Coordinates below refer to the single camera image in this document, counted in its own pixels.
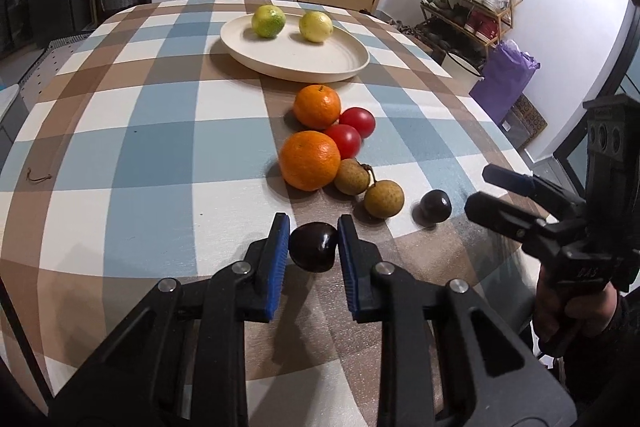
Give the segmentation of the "person's right hand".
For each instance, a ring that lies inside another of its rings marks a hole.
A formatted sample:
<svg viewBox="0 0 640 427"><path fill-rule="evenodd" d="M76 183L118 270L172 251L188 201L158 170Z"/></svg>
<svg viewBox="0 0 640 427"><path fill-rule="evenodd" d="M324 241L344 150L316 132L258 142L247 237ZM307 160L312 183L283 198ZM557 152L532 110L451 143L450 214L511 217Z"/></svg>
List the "person's right hand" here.
<svg viewBox="0 0 640 427"><path fill-rule="evenodd" d="M613 320L618 297L618 291L608 283L599 294L563 299L550 286L550 277L541 265L533 315L540 350L559 358L579 339L602 333Z"/></svg>

